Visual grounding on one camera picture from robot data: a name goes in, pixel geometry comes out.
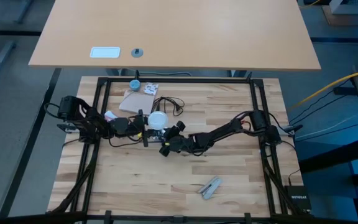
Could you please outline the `black aluminium table frame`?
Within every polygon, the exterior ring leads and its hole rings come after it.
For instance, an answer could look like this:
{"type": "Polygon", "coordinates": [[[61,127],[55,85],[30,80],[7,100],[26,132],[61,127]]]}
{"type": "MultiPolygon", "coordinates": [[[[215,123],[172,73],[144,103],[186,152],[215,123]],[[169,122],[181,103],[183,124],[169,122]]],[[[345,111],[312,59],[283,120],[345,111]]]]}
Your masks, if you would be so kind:
{"type": "MultiPolygon", "coordinates": [[[[144,77],[159,84],[157,96],[184,104],[178,116],[169,115],[180,133],[207,133],[244,111],[261,110],[268,124],[287,120],[277,79],[144,77]]],[[[119,109],[129,79],[84,77],[75,97],[104,116],[130,114],[119,109]]],[[[302,185],[296,151],[288,135],[269,145],[262,137],[234,134],[202,156],[187,152],[159,153],[161,143],[133,144],[128,138],[99,139],[94,144],[68,136],[44,223],[86,223],[102,220],[234,223],[299,223],[308,214],[292,202],[285,184],[293,177],[302,185]],[[209,200],[197,191],[218,176],[222,183],[209,200]]]]}

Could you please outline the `light wooden desk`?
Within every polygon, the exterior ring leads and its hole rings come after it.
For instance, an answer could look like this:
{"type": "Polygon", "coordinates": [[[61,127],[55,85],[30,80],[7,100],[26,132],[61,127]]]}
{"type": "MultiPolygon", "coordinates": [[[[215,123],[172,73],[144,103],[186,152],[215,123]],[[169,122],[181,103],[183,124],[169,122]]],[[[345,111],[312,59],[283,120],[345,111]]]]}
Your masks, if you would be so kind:
{"type": "Polygon", "coordinates": [[[55,0],[33,67],[319,70],[296,0],[55,0]],[[90,58],[120,47],[119,58],[90,58]],[[144,51],[134,58],[132,49],[144,51]]]}

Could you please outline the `grey stapler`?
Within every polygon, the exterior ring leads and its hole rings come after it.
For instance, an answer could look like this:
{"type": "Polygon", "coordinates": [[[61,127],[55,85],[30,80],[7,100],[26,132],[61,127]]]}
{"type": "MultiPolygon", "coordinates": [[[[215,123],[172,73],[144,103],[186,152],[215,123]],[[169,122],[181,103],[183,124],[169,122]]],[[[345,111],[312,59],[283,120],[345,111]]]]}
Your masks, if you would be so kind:
{"type": "Polygon", "coordinates": [[[209,200],[221,183],[222,179],[218,176],[215,176],[207,184],[200,188],[197,193],[201,194],[204,200],[209,200]]]}

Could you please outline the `patterned paper card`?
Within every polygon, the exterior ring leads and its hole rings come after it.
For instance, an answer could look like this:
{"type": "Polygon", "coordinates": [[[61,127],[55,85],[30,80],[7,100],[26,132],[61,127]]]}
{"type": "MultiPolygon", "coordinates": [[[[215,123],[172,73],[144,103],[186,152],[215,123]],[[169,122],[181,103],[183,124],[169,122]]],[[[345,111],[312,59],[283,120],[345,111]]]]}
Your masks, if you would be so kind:
{"type": "Polygon", "coordinates": [[[159,84],[147,82],[144,86],[144,93],[155,96],[158,91],[159,84]]]}

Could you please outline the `brown cardboard sheet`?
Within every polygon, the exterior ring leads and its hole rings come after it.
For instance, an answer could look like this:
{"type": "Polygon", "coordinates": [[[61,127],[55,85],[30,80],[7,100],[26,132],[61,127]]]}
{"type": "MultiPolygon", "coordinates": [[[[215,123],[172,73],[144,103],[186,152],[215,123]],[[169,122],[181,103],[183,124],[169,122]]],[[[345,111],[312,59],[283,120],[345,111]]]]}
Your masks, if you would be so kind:
{"type": "Polygon", "coordinates": [[[358,27],[358,0],[330,0],[321,8],[329,25],[358,27]]]}

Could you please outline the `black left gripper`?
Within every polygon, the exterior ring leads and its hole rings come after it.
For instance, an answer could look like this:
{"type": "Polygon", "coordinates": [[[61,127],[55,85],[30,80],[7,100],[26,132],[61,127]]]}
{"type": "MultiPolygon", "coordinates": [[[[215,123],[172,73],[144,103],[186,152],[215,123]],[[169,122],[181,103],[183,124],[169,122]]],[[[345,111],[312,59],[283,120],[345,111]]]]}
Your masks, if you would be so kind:
{"type": "Polygon", "coordinates": [[[133,117],[131,121],[129,118],[116,118],[109,122],[111,127],[111,135],[117,138],[127,136],[136,136],[143,132],[142,142],[144,147],[148,147],[150,143],[160,143],[149,138],[148,130],[144,131],[144,127],[148,126],[148,117],[143,113],[143,110],[138,111],[138,115],[133,117]]]}

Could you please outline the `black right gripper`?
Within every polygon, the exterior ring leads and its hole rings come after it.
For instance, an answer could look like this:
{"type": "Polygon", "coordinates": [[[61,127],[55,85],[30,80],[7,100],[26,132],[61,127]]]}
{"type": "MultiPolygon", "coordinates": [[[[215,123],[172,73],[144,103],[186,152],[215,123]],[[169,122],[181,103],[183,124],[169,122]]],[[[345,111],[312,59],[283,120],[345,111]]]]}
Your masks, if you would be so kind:
{"type": "MultiPolygon", "coordinates": [[[[179,134],[185,129],[185,124],[182,121],[178,121],[176,125],[173,125],[171,128],[166,128],[165,132],[167,134],[179,134]]],[[[161,143],[161,148],[159,153],[162,156],[167,157],[170,152],[187,152],[190,154],[194,153],[194,140],[192,137],[185,138],[184,136],[175,136],[170,140],[167,140],[165,137],[159,138],[161,143]]]]}

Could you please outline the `white rectangular desk plate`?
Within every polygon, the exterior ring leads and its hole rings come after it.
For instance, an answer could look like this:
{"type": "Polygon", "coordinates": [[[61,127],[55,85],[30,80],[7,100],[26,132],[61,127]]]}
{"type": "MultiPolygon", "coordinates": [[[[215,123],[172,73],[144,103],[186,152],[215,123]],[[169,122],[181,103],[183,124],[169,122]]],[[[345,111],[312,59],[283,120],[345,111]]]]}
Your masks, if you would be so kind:
{"type": "Polygon", "coordinates": [[[90,58],[119,58],[120,47],[93,47],[90,51],[90,58]]]}

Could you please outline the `black network switch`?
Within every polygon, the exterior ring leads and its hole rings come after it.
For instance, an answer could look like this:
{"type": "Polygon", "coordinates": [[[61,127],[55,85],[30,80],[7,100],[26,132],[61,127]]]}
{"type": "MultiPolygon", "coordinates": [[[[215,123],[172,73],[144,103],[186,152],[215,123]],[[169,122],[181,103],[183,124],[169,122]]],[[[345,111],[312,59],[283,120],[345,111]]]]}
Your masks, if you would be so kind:
{"type": "Polygon", "coordinates": [[[302,210],[311,210],[310,198],[306,187],[300,185],[286,185],[287,191],[292,202],[297,204],[302,210]]]}

